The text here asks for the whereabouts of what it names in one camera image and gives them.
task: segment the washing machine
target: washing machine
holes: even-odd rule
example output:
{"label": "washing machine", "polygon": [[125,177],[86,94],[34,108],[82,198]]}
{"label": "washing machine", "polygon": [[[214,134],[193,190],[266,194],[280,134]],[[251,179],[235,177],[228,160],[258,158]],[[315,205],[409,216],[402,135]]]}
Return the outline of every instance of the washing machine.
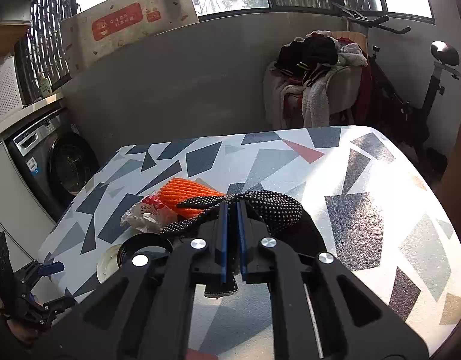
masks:
{"label": "washing machine", "polygon": [[54,110],[6,139],[9,153],[42,207],[57,222],[99,169],[66,108]]}

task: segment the table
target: table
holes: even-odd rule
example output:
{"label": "table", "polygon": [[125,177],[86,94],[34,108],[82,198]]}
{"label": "table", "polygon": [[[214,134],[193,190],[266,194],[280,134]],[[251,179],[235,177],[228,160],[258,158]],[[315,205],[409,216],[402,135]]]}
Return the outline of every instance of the table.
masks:
{"label": "table", "polygon": [[[97,262],[135,230],[122,214],[172,177],[217,191],[264,189],[300,201],[327,250],[434,353],[461,318],[461,245],[439,201],[404,154],[370,127],[325,127],[126,146],[75,197],[39,252],[62,261],[51,279],[81,302]],[[273,355],[265,285],[207,299],[198,286],[189,347],[220,359]]]}

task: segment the gray wall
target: gray wall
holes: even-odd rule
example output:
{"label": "gray wall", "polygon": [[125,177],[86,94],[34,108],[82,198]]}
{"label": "gray wall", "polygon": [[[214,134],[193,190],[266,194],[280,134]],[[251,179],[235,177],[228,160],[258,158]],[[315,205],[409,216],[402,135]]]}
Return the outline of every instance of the gray wall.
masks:
{"label": "gray wall", "polygon": [[[416,107],[424,102],[434,69],[431,43],[448,42],[457,49],[461,61],[461,23],[456,0],[430,2],[435,25],[391,19],[386,25],[398,29],[410,26],[412,31],[402,36],[376,28],[369,31],[369,50],[372,50],[373,45],[381,48],[378,64],[399,95]],[[461,72],[461,62],[457,69]],[[460,126],[461,80],[456,81],[450,74],[443,72],[441,85],[446,88],[446,92],[444,96],[436,97],[428,121],[431,137],[426,144],[449,156]]]}
{"label": "gray wall", "polygon": [[100,161],[134,143],[266,131],[266,65],[283,44],[320,29],[344,26],[338,17],[306,13],[196,23],[117,50],[62,92]]}

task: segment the pile of clothes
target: pile of clothes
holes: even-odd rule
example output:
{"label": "pile of clothes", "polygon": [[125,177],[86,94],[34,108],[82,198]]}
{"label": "pile of clothes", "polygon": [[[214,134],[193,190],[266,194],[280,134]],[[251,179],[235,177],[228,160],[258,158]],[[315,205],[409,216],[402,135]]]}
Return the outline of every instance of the pile of clothes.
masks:
{"label": "pile of clothes", "polygon": [[355,95],[349,101],[337,104],[334,109],[350,108],[358,97],[361,105],[370,100],[370,71],[367,55],[352,40],[332,36],[329,31],[314,31],[305,39],[296,38],[282,47],[277,61],[272,62],[264,76],[264,102],[267,121],[275,130],[286,129],[290,117],[286,111],[288,99],[298,99],[302,104],[303,126],[305,128],[326,127],[330,124],[330,107],[327,90],[331,80],[348,67],[366,68],[357,80]]}

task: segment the exercise bike seat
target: exercise bike seat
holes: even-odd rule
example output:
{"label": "exercise bike seat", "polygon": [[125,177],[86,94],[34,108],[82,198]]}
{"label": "exercise bike seat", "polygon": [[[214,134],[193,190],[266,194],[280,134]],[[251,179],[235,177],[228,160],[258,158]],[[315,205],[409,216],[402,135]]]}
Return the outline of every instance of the exercise bike seat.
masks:
{"label": "exercise bike seat", "polygon": [[445,65],[457,66],[460,64],[457,50],[445,42],[433,42],[431,44],[431,53],[435,59]]}

